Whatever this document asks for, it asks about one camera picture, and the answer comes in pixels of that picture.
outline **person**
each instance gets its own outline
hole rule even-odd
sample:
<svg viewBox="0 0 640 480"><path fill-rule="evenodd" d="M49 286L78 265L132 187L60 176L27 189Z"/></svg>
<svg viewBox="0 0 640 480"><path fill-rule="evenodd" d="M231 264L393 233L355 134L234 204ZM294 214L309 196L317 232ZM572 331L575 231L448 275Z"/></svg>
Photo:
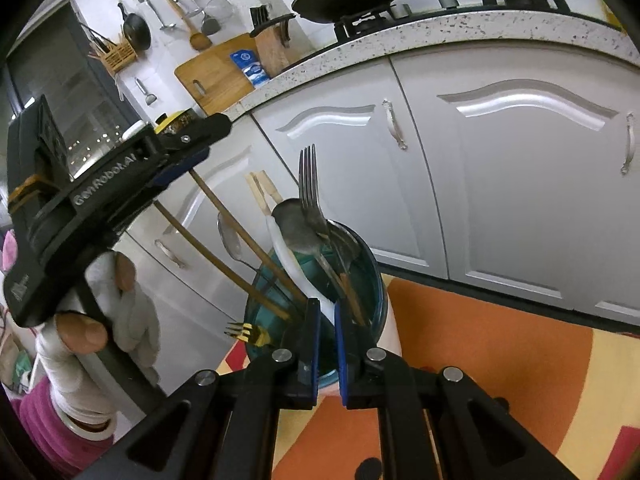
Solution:
<svg viewBox="0 0 640 480"><path fill-rule="evenodd" d="M159 351L159 323L151 299L136 283L136 269L124 254L98 257L85 276L103 312L113 323L113 338L152 382ZM80 312L70 291L57 314L44 324L36 350L46 371L15 413L33 443L64 478L72 478L113 445L116 408L82 368L76 354L100 351L108 332Z"/></svg>

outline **wooden utensil basket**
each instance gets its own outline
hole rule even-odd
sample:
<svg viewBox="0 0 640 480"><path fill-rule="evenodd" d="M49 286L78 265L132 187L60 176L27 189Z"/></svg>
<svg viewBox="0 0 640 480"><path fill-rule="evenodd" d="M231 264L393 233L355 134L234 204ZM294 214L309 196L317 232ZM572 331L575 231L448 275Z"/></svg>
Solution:
<svg viewBox="0 0 640 480"><path fill-rule="evenodd" d="M115 76L120 70L129 66L138 58L138 54L133 50L127 38L122 35L120 35L120 42L116 45L110 44L110 47L111 49L108 53L97 52L97 54L111 76Z"/></svg>

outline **person's hand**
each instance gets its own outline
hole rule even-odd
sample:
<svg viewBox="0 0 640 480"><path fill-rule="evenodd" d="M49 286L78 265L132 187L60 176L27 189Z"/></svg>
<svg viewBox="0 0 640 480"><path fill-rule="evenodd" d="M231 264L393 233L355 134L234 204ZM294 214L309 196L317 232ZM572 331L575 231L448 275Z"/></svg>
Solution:
<svg viewBox="0 0 640 480"><path fill-rule="evenodd" d="M156 382L158 375L152 365L159 351L158 317L152 301L135 281L133 263L121 253L105 253L88 267L86 278L101 310L113 324L117 345L129 352L145 375ZM115 407L75 354L100 351L108 334L101 323L79 311L78 297L70 291L61 301L59 313L38 335L36 348L51 382L51 399L58 413L68 415L83 430L103 431L113 426L109 423Z"/></svg>

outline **wooden spoon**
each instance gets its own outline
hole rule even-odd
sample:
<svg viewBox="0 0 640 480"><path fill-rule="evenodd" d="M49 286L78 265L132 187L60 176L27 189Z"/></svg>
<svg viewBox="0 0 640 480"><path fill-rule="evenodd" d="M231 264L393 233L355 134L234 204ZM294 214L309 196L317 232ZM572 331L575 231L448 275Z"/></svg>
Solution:
<svg viewBox="0 0 640 480"><path fill-rule="evenodd" d="M180 18L184 21L184 24L189 29L189 32L191 34L189 38L189 43L191 44L191 47L194 50L197 50L198 52L200 52L203 50L207 50L211 45L213 45L213 43L211 43L211 40L209 38L207 38L197 28L193 26L193 23L191 23L191 21L187 18L187 15L182 10L181 6L179 6L173 0L167 0L167 1L169 2L169 5L171 5L174 8L175 12L178 13L178 16L180 16Z"/></svg>

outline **small frying pan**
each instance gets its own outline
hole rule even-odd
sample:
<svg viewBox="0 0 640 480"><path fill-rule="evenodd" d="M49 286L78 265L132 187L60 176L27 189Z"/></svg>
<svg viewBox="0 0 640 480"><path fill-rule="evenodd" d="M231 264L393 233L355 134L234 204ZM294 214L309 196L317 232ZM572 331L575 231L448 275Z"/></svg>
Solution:
<svg viewBox="0 0 640 480"><path fill-rule="evenodd" d="M151 31L149 31L149 26L146 24L146 21L133 12L127 14L122 2L118 3L118 6L122 12L122 19L124 20L122 24L124 37L127 38L133 50L140 51L148 49L151 46Z"/></svg>

